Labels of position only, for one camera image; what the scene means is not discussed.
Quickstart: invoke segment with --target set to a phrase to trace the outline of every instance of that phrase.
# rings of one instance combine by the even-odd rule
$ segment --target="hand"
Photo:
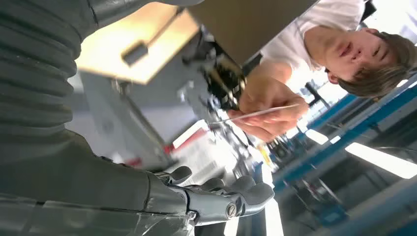
[[[240,97],[240,111],[228,111],[228,115],[234,118],[272,107],[293,104],[298,104],[298,106],[234,121],[246,133],[270,142],[276,136],[294,128],[297,120],[308,110],[304,99],[293,93],[285,84],[271,77],[251,78]]]

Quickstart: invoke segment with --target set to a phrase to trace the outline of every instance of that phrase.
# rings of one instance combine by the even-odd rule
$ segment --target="young man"
[[[248,76],[240,111],[229,116],[299,105],[235,124],[266,142],[295,127],[308,105],[285,84],[323,67],[332,84],[362,97],[385,95],[407,79],[417,66],[416,47],[376,29],[354,31],[363,11],[363,0],[321,0],[287,26],[261,50],[263,60]]]

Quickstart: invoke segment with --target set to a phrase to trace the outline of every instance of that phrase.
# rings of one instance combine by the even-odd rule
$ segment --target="robotic hand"
[[[172,190],[187,199],[187,216],[195,225],[208,225],[260,212],[274,196],[271,187],[265,183],[255,184],[249,176],[239,178],[227,187],[218,178],[212,178],[202,185],[186,187],[170,186],[180,184],[191,176],[188,167],[179,167],[171,174],[155,174]]]
[[[72,119],[63,105],[72,92],[66,79],[77,71],[81,42],[149,2],[1,1],[1,235],[183,235],[190,225],[259,212],[273,197],[249,177],[231,187],[219,179],[179,187],[188,168],[153,174],[118,165],[65,129]]]

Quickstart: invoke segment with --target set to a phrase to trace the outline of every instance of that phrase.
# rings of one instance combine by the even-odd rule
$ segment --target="wooden panel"
[[[130,16],[90,35],[76,60],[81,70],[146,84],[198,31],[184,11],[149,47],[149,53],[129,67],[121,55],[134,45],[147,43],[175,14],[176,7],[150,3]]]
[[[244,64],[317,0],[205,0],[189,8],[238,64]]]

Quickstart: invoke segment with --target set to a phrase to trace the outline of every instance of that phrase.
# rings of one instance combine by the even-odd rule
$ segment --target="brown hair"
[[[397,34],[375,33],[397,55],[397,64],[379,70],[366,70],[352,82],[339,78],[339,85],[359,97],[379,97],[393,90],[402,80],[408,79],[417,68],[417,48]]]

